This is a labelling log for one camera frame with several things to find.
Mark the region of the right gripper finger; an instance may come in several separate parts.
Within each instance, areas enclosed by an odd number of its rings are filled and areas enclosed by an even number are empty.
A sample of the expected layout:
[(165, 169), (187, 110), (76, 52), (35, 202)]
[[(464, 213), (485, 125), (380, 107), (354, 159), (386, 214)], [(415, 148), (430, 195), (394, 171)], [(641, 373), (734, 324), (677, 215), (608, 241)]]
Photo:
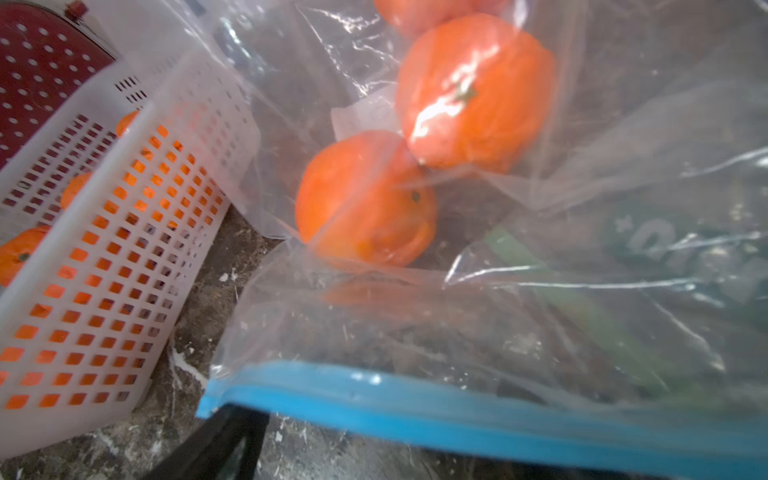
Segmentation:
[(270, 416), (227, 404), (207, 419), (146, 479), (253, 479)]

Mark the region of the clear zip-top bag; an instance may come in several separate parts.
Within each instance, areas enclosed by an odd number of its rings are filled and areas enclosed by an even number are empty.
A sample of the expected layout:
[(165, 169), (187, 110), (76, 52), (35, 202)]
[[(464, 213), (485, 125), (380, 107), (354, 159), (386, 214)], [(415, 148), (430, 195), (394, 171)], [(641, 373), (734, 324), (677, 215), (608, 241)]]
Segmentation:
[(434, 450), (682, 479), (767, 475), (767, 5), (514, 1), (556, 58), (501, 174), (427, 168), (405, 267), (322, 259), (312, 157), (382, 129), (411, 41), (370, 1), (103, 1), (131, 65), (180, 60), (154, 113), (278, 240), (197, 416), (277, 413)]

